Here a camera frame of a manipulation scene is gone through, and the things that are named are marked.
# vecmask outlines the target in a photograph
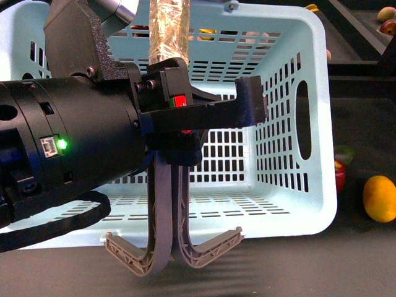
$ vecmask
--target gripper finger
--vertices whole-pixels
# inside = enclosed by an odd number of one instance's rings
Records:
[[[171,166],[155,152],[147,171],[148,245],[146,251],[120,236],[106,234],[106,249],[138,277],[162,271],[172,247]]]
[[[189,167],[172,166],[173,245],[172,256],[192,268],[211,263],[236,245],[243,236],[242,228],[226,231],[198,246],[189,235]]]

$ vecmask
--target plastic wrap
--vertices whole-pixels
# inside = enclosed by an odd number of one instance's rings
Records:
[[[190,0],[151,0],[149,27],[150,64],[180,57],[188,65]]]

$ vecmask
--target red apple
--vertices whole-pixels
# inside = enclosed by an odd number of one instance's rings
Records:
[[[340,161],[334,160],[335,186],[339,193],[345,185],[345,166]]]
[[[379,31],[383,34],[395,36],[396,35],[396,20],[387,20],[379,28]]]

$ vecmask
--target screw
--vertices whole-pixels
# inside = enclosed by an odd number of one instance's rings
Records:
[[[94,67],[88,67],[87,69],[87,75],[90,79],[94,79],[98,76],[98,71]]]
[[[137,84],[135,84],[135,89],[138,94],[141,94],[141,93],[143,93],[144,86],[140,83],[137,83]]]
[[[155,88],[155,85],[156,85],[155,80],[149,79],[149,80],[147,81],[147,88],[148,88],[149,90],[152,90],[153,88]]]
[[[134,127],[135,127],[135,129],[140,129],[140,122],[139,122],[139,120],[135,120],[134,121]]]
[[[38,183],[36,183],[36,182],[30,183],[30,184],[28,184],[28,185],[25,187],[25,189],[22,190],[22,193],[24,193],[24,194],[26,194],[26,195],[27,195],[27,194],[31,194],[31,193],[33,193],[34,191],[36,191],[37,187],[38,187]]]

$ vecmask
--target orange fruit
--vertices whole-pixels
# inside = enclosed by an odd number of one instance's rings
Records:
[[[375,221],[387,223],[396,218],[396,186],[385,176],[370,178],[363,190],[363,204]]]

